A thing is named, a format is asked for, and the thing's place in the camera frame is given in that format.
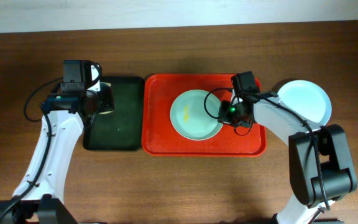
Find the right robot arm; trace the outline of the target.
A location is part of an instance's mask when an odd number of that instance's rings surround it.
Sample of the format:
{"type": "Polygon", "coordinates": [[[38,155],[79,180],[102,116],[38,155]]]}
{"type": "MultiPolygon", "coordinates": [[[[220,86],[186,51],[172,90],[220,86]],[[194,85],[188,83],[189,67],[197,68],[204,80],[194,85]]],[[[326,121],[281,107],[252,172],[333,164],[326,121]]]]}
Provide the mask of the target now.
{"type": "Polygon", "coordinates": [[[288,146],[293,194],[271,223],[314,223],[333,203],[357,188],[343,128],[308,120],[272,91],[239,92],[231,101],[221,103],[218,121],[234,128],[259,124],[288,146]]]}

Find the green and yellow sponge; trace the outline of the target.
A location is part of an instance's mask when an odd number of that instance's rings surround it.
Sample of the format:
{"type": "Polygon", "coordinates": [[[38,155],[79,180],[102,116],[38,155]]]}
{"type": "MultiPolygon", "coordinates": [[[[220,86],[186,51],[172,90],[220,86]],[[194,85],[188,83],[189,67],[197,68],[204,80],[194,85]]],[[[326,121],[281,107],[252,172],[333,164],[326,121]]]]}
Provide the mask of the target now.
{"type": "Polygon", "coordinates": [[[105,111],[105,112],[100,112],[99,114],[109,114],[109,113],[112,113],[114,111],[105,111]]]}

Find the light blue plate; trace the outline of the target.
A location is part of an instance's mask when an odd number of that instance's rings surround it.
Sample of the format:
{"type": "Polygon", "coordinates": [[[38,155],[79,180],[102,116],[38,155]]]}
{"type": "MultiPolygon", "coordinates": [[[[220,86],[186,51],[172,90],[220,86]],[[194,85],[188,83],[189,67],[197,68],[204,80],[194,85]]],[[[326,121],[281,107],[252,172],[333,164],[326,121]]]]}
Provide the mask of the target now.
{"type": "Polygon", "coordinates": [[[279,89],[278,96],[292,110],[310,121],[325,125],[331,118],[331,100],[328,94],[313,82],[290,81],[279,89]]]}

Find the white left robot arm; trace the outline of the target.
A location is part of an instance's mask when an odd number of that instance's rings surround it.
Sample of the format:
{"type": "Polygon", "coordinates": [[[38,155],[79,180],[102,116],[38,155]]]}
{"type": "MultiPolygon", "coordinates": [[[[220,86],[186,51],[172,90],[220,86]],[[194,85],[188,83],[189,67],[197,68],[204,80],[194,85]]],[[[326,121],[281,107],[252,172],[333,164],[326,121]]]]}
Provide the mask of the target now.
{"type": "Polygon", "coordinates": [[[40,105],[42,129],[29,167],[10,200],[0,200],[0,223],[76,223],[64,205],[65,180],[78,138],[93,116],[114,109],[111,85],[51,93],[40,105]]]}

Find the pale green plate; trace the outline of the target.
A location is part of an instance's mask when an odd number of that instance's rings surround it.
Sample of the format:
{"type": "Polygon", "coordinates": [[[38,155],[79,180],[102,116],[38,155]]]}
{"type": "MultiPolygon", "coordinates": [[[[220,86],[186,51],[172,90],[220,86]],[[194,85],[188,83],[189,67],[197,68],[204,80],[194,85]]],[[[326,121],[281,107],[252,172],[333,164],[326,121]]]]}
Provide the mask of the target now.
{"type": "Polygon", "coordinates": [[[205,90],[188,90],[180,94],[170,108],[170,121],[184,138],[204,141],[217,135],[223,127],[218,116],[221,101],[205,90]]]}

